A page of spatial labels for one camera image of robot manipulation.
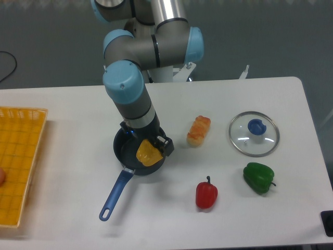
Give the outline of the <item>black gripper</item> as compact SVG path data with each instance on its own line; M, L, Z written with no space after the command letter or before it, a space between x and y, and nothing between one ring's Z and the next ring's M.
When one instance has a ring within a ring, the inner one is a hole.
M170 156L174 151L174 144L171 138L167 137L160 127L160 121L156 114L146 113L138 119L124 119L120 123L121 130L128 136L136 139L149 139L152 145L164 156Z

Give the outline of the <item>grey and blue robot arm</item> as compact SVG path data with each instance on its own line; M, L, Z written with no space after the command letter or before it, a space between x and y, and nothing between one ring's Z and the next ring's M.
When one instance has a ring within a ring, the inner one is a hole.
M103 41L103 84L120 112L124 132L148 139L165 155L172 141L160 128L144 84L143 72L199 61L204 43L199 28L191 27L181 1L91 1L96 17L104 22L135 20L153 33L137 28L109 32Z

